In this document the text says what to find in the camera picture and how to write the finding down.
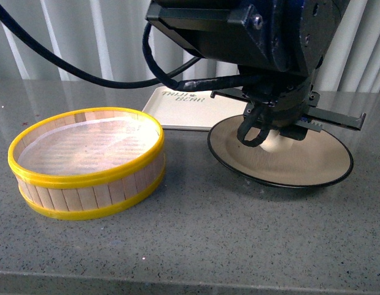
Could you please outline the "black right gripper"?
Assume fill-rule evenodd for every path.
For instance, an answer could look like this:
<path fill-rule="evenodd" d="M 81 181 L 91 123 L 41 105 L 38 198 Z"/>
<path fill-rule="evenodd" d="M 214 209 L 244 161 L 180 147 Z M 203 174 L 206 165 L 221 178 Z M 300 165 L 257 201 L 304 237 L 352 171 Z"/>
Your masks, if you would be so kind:
<path fill-rule="evenodd" d="M 240 141 L 264 141 L 273 130 L 296 141 L 305 139 L 307 131 L 320 132 L 316 122 L 360 131 L 366 114 L 352 117 L 317 107 L 320 95 L 312 90 L 312 77 L 287 73 L 241 71 L 245 79 L 237 86 L 214 90 L 216 95 L 244 101 L 243 122 L 238 127 Z"/>

